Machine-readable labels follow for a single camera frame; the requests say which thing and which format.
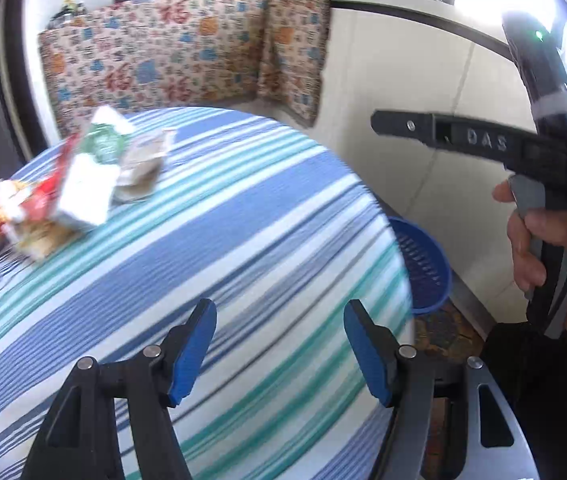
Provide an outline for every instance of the tablecloth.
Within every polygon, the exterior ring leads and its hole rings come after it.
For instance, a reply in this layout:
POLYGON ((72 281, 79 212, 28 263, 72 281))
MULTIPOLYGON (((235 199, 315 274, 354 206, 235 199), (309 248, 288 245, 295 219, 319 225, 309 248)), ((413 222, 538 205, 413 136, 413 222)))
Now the tablecloth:
MULTIPOLYGON (((343 331, 363 301, 396 335, 411 296, 371 193, 334 155, 274 120, 217 108, 131 117, 178 133, 154 195, 42 264, 0 255, 0 480, 19 478, 55 392, 81 356, 128 358, 199 298, 217 331, 192 394, 170 410, 197 480, 359 479, 389 410, 343 331)), ((50 170, 48 150, 15 177, 50 170)), ((126 478, 140 478, 116 401, 126 478)))

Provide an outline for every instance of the table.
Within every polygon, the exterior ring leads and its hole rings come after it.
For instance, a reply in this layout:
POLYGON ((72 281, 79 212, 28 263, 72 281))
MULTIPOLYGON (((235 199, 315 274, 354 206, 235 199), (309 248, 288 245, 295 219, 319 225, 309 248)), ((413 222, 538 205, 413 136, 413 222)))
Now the table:
MULTIPOLYGON (((197 480, 354 479, 388 421, 343 331, 343 305, 411 337, 409 283, 387 219, 359 178, 307 136, 220 108, 132 116, 176 126, 154 195, 42 264, 0 255, 0 480, 19 478, 81 356, 128 358, 217 303, 192 394, 170 415, 197 480)), ((16 178, 36 180, 58 148, 16 178)), ((140 478, 116 401, 126 478, 140 478)))

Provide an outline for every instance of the blue patch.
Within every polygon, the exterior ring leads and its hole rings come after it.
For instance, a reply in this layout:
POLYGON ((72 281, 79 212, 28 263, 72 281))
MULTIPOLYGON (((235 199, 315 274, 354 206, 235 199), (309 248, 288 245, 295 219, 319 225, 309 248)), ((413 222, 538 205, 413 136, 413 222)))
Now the blue patch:
POLYGON ((90 70, 92 72, 101 72, 105 67, 100 59, 95 59, 92 63, 90 63, 90 70))
POLYGON ((156 67, 154 59, 144 61, 137 68, 137 81, 140 83, 152 83, 156 81, 156 67))
POLYGON ((215 48, 204 48, 199 57, 204 61, 215 61, 218 59, 217 50, 215 48))
POLYGON ((72 97, 72 92, 68 90, 67 86, 64 86, 63 88, 59 89, 59 91, 57 92, 57 98, 59 102, 70 101, 71 97, 72 97))
POLYGON ((105 22, 105 28, 119 28, 121 25, 119 24, 119 18, 115 18, 112 16, 107 22, 105 22))

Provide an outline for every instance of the round table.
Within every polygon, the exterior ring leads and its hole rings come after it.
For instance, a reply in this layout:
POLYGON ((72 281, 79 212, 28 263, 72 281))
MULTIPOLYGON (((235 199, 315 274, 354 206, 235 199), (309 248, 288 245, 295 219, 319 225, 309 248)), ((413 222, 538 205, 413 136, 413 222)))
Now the round table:
MULTIPOLYGON (((217 304, 217 331, 192 394, 170 411, 193 476, 364 478, 390 410, 365 387, 343 306, 359 298, 411 337, 403 260, 374 197, 271 119, 189 107, 130 120, 138 132, 178 128, 153 196, 113 206, 42 264, 0 255, 0 480, 19 478, 77 359, 126 359, 200 298, 217 304)), ((40 178, 57 152, 15 177, 40 178)), ((124 400, 116 413, 126 478, 138 479, 124 400)))

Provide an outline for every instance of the blue gripper pad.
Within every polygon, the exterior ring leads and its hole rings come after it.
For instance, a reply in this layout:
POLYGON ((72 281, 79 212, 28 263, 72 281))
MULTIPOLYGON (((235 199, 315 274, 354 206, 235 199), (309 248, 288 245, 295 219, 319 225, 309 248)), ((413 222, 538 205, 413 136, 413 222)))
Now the blue gripper pad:
POLYGON ((174 404, 180 404, 190 395, 199 375, 212 336, 217 328, 217 306, 214 301, 201 300, 185 324, 188 332, 182 351, 174 360, 172 387, 168 397, 174 404))
POLYGON ((388 384, 388 369, 372 340, 377 327, 359 300, 350 300, 345 305, 343 327, 370 393, 381 404, 389 406, 392 391, 388 384))

